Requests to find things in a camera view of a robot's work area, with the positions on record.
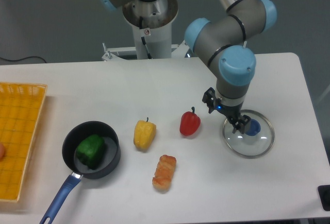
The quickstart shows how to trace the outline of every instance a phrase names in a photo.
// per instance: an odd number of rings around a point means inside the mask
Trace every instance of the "black cable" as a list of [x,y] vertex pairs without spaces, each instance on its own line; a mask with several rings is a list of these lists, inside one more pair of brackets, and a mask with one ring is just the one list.
[[30,56],[30,57],[25,57],[25,58],[16,59],[16,60],[10,60],[10,59],[6,59],[6,58],[2,58],[2,57],[0,57],[1,60],[8,61],[8,62],[18,62],[18,61],[22,61],[22,60],[29,59],[29,58],[39,58],[39,59],[41,59],[44,63],[47,63],[47,61],[46,61],[45,59],[43,59],[42,57],[39,57],[39,56]]
[[[142,29],[142,22],[143,22],[143,17],[140,16],[140,19],[139,19],[139,29]],[[144,37],[141,37],[141,40],[142,40],[142,44],[144,45],[144,48],[146,50],[146,54],[148,56],[148,59],[152,59],[152,56],[151,54],[149,53],[149,50],[148,50],[148,47],[146,45],[146,41],[145,41],[145,38]]]

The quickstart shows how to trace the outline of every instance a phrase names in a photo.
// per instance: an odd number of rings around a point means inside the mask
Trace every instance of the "yellow plastic tray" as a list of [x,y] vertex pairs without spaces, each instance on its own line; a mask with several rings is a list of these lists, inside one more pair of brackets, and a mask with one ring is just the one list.
[[0,201],[17,202],[47,85],[0,82]]

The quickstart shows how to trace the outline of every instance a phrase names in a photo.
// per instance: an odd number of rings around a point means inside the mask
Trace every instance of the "blue pan handle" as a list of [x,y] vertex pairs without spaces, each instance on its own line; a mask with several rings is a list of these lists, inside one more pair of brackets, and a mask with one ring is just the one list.
[[48,224],[51,224],[57,215],[58,211],[62,207],[62,204],[64,203],[65,199],[67,198],[70,191],[81,181],[82,175],[78,175],[75,173],[72,173],[67,177],[67,179],[64,181],[61,189],[56,194],[53,202],[49,206],[48,210],[46,211],[45,215],[40,221],[40,224],[45,223],[45,221],[49,218]]

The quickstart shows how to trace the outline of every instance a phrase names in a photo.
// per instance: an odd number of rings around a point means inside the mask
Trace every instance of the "blue lid knob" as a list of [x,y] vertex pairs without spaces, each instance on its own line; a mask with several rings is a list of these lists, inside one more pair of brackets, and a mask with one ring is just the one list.
[[219,60],[222,77],[231,85],[244,86],[251,82],[256,67],[253,52],[240,45],[224,50]]
[[249,136],[255,136],[256,134],[258,134],[261,130],[261,126],[260,126],[260,123],[255,120],[255,119],[252,119],[250,120],[250,129],[245,133]]

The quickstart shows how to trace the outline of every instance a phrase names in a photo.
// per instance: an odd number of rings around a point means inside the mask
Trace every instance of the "gray floor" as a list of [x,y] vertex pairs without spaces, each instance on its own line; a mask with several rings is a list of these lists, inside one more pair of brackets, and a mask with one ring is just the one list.
[[[299,56],[329,157],[330,2],[272,1],[278,10],[275,27],[250,39],[247,46],[256,54],[293,52]],[[187,26],[196,18],[217,21],[226,15],[218,0],[178,0],[178,3],[173,43],[181,43]],[[134,45],[121,10],[110,13],[99,0],[0,0],[0,57],[19,59],[37,55],[49,63],[99,61],[103,55],[102,42],[107,47]],[[20,63],[39,62],[32,59]],[[0,60],[0,64],[10,63]]]

